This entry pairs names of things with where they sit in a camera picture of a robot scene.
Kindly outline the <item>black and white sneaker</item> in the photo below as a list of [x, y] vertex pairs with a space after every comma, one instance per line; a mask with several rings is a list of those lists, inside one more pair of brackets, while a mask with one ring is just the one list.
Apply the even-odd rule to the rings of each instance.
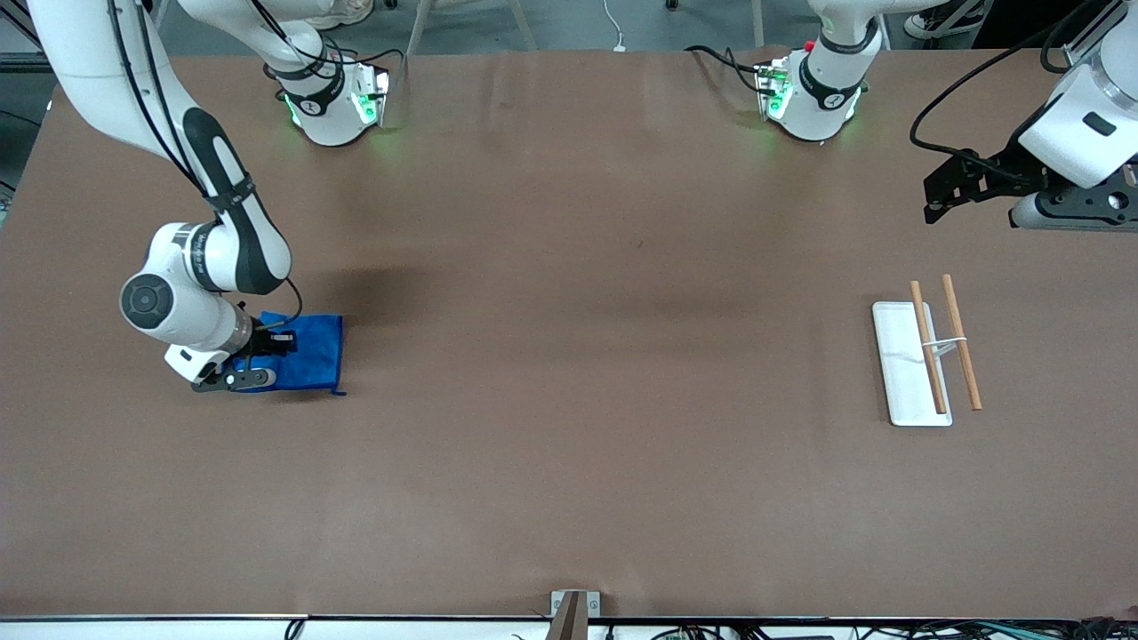
[[943, 5], [914, 13], [902, 24], [912, 39], [930, 44], [945, 36], [968, 34], [982, 25], [988, 0], [947, 0]]

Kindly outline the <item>beige stand leg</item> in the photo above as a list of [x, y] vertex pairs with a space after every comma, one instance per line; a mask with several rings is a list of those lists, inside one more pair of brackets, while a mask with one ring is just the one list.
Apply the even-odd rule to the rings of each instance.
[[521, 36], [523, 36], [525, 48], [527, 48], [527, 50], [537, 50], [538, 46], [535, 36], [533, 35], [529, 20], [527, 19], [527, 16], [525, 16], [521, 0], [508, 0], [508, 6], [513, 17], [516, 17], [517, 28], [519, 28]]
[[414, 54], [417, 54], [420, 49], [427, 20], [429, 20], [429, 15], [432, 11], [435, 3], [436, 0], [417, 0], [414, 20], [409, 36], [409, 44], [405, 49], [405, 54], [409, 58], [414, 56]]

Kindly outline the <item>blue microfibre towel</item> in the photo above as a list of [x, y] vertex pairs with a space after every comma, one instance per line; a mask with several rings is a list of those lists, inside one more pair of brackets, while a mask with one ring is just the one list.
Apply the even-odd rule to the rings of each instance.
[[339, 380], [344, 359], [344, 315], [297, 315], [289, 320], [287, 315], [263, 311], [259, 322], [274, 325], [271, 331], [294, 331], [297, 337], [296, 348], [279, 348], [272, 356], [254, 356], [253, 359], [236, 359], [230, 361], [236, 368], [244, 368], [238, 362], [251, 364], [253, 368], [269, 368], [277, 372], [277, 384], [272, 389], [325, 389], [333, 396], [341, 396]]

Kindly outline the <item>brown wooden post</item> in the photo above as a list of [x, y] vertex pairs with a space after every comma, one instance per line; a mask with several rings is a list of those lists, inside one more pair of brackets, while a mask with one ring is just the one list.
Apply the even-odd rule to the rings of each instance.
[[589, 640], [589, 592], [564, 590], [552, 596], [553, 620], [544, 640]]

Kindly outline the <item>wooden rack rod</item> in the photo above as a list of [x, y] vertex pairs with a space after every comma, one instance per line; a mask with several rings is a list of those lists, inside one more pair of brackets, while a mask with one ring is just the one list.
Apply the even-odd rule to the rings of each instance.
[[939, 369], [939, 360], [935, 356], [934, 333], [932, 333], [931, 325], [927, 323], [930, 315], [927, 315], [926, 301], [924, 300], [918, 280], [910, 281], [910, 295], [916, 325], [918, 326], [921, 354], [927, 374], [927, 386], [930, 386], [932, 397], [934, 397], [934, 410], [939, 416], [946, 416], [950, 407], [948, 407], [945, 397], [942, 370]]
[[965, 389], [970, 401], [970, 407], [973, 411], [980, 411], [983, 409], [982, 397], [978, 385], [975, 369], [973, 367], [973, 359], [971, 354], [970, 343], [967, 340], [967, 337], [965, 336], [963, 317], [958, 304], [953, 276], [950, 273], [942, 274], [942, 288], [945, 290], [945, 300], [948, 307], [948, 312], [950, 312], [950, 328], [953, 331], [953, 344], [955, 345], [955, 351], [958, 353], [958, 359], [962, 366], [963, 380], [965, 383]]

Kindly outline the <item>aluminium frame profile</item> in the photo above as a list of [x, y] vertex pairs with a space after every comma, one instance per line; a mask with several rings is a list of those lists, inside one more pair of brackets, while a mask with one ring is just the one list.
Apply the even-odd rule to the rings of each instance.
[[1103, 36], [1114, 28], [1125, 17], [1125, 0], [1106, 0], [1092, 18], [1086, 20], [1085, 27], [1063, 46], [1063, 59], [1069, 66], [1077, 65], [1086, 54], [1097, 47]]
[[52, 73], [26, 0], [0, 0], [0, 73]]

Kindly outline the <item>grey metal bracket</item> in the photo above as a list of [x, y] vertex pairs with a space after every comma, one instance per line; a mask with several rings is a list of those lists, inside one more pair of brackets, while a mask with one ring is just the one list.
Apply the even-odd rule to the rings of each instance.
[[572, 600], [572, 594], [577, 593], [577, 604], [580, 608], [584, 608], [587, 617], [589, 620], [596, 620], [603, 616], [602, 612], [602, 593], [597, 590], [580, 590], [579, 588], [570, 588], [570, 590], [554, 590], [549, 593], [549, 618], [553, 620], [556, 616], [558, 608], [561, 604], [564, 604], [566, 599]]

